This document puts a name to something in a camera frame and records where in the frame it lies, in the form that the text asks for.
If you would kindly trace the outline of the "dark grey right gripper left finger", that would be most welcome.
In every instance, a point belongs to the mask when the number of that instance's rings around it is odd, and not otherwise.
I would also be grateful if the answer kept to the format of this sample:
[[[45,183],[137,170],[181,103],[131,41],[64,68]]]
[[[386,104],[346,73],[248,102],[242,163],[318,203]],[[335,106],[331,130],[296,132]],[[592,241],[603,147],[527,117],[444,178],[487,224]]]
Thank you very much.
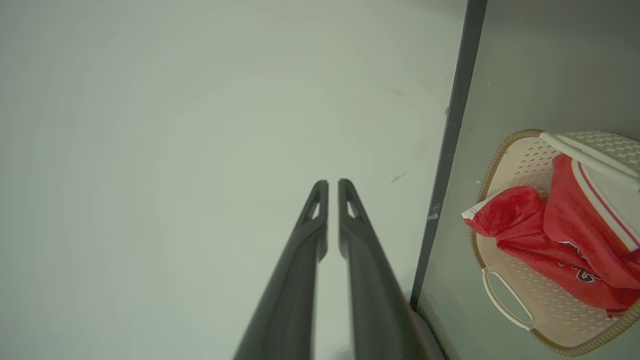
[[[318,264],[328,251],[329,183],[311,188],[233,360],[313,360]]]

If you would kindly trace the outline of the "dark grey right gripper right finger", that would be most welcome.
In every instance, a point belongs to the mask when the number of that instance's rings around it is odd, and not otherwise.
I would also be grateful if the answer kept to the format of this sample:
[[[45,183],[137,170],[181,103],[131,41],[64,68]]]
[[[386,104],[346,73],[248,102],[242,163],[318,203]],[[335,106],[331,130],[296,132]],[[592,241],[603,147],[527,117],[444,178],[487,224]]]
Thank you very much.
[[[338,181],[339,248],[350,286],[354,360],[446,360],[425,320],[405,298],[359,194]]]

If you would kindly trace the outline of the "red jersey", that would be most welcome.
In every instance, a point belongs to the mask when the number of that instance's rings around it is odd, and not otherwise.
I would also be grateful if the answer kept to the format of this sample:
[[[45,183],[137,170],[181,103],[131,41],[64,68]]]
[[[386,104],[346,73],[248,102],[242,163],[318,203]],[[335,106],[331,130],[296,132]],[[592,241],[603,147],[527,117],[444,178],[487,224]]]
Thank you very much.
[[[552,164],[546,198],[510,187],[462,218],[586,305],[625,312],[640,300],[640,190],[565,154]]]

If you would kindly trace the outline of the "cream perforated laundry basket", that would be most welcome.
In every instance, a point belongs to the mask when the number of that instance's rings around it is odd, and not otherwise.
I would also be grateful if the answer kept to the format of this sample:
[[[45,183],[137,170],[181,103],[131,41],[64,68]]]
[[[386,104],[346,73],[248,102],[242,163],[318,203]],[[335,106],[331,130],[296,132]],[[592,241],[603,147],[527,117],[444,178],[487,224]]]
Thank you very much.
[[[527,129],[500,144],[476,205],[512,187],[532,187],[547,198],[553,160],[558,155],[567,155],[619,185],[640,191],[639,141],[606,131]],[[503,252],[493,237],[470,229],[487,296],[503,316],[555,353],[567,357],[588,354],[640,322],[640,299],[618,313],[587,305],[523,260]]]

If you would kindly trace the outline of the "dark grey baseboard strip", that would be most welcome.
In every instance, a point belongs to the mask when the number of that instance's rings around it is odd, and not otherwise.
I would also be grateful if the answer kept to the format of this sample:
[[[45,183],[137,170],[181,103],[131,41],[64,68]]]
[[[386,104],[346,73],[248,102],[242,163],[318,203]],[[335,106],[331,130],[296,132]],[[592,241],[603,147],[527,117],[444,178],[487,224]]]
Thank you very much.
[[[458,139],[463,125],[467,99],[473,80],[483,23],[490,0],[466,0],[464,22],[462,23],[461,42],[458,50],[449,112],[445,117],[445,129],[438,154],[438,166],[434,178],[429,211],[427,213],[422,244],[410,296],[410,306],[414,312],[419,310],[423,283],[426,278],[429,259],[434,248],[445,198],[450,182]]]

